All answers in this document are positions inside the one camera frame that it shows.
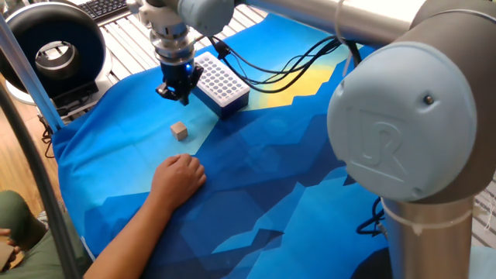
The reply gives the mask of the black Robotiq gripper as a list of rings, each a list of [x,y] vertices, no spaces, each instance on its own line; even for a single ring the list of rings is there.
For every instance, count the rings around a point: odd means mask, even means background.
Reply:
[[[157,86],[156,93],[165,99],[175,100],[175,89],[178,101],[186,106],[189,104],[189,95],[193,84],[197,84],[204,68],[193,60],[185,64],[160,64],[163,75],[163,83]]]

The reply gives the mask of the person's right hand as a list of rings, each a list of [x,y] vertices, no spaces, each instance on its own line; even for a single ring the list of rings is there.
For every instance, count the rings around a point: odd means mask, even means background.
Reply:
[[[168,157],[155,170],[150,200],[173,212],[205,182],[205,167],[198,158],[186,153]]]

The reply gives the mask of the person's left hand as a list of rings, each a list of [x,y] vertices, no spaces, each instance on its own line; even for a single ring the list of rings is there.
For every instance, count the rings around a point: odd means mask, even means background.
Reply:
[[[18,254],[21,252],[21,247],[16,245],[15,240],[11,237],[10,229],[1,229],[1,241],[6,245],[10,246],[12,252],[9,255],[8,262],[14,261]]]

